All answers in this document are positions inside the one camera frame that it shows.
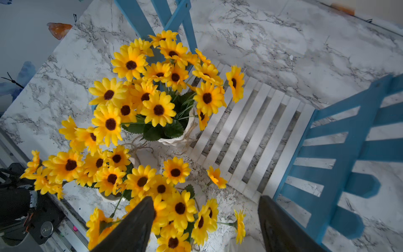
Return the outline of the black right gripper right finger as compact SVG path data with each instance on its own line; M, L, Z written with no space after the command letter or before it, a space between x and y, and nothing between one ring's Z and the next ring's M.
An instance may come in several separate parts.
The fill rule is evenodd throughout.
M269 196L260 197L258 216L266 251L325 251Z

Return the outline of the blue white wooden shelf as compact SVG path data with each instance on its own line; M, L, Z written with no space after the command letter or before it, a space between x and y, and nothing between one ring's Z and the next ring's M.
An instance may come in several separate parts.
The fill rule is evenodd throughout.
M220 168L302 251L403 249L403 38L315 1L116 1L142 39L246 72L186 154Z

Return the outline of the sunflower pot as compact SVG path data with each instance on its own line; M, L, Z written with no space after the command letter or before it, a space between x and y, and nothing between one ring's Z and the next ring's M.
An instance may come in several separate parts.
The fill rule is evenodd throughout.
M129 150L117 146L113 151L95 149L84 156L70 149L47 160L40 159L39 151L32 151L33 158L20 176L34 182L34 190L41 194L53 194L62 199L64 184L75 182L79 186L95 188L105 197L119 196L125 189L124 180L132 167Z
M116 77L96 81L89 89L92 126L80 128L73 119L62 122L59 132L76 151L115 145L122 140L122 130L148 141L179 138L192 110L200 130L205 130L210 117L226 106L226 91L233 102L244 96L240 67L232 66L220 77L200 50L189 51L171 30L121 46L111 64Z
M126 207L128 214L146 197L151 197L151 233L157 238L157 251L189 252L192 245L203 246L219 223L216 199L208 200L199 208L192 185L176 188L186 182L190 173L190 165L177 157L164 162L162 174L157 174L149 165L140 165L129 173L110 166L97 172L95 187L114 195L127 193L130 200Z

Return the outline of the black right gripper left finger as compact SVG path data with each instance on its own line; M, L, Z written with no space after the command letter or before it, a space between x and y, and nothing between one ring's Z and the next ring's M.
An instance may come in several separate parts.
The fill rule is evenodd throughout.
M94 252L144 252L154 221L152 197L145 197L99 244Z

